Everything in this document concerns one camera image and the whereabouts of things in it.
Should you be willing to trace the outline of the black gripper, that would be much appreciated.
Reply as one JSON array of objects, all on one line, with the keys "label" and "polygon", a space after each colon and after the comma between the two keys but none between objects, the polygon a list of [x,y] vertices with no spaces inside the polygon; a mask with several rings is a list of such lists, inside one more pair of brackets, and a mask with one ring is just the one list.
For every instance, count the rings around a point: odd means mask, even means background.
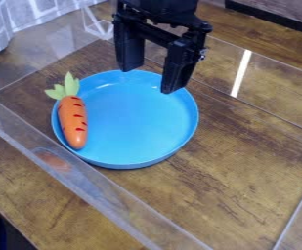
[{"label": "black gripper", "polygon": [[[170,94],[183,88],[197,63],[206,58],[206,38],[211,25],[197,15],[199,0],[118,0],[114,13],[114,42],[119,68],[129,72],[145,63],[145,45],[150,40],[167,48],[161,92]],[[177,35],[157,25],[183,26]]]}]

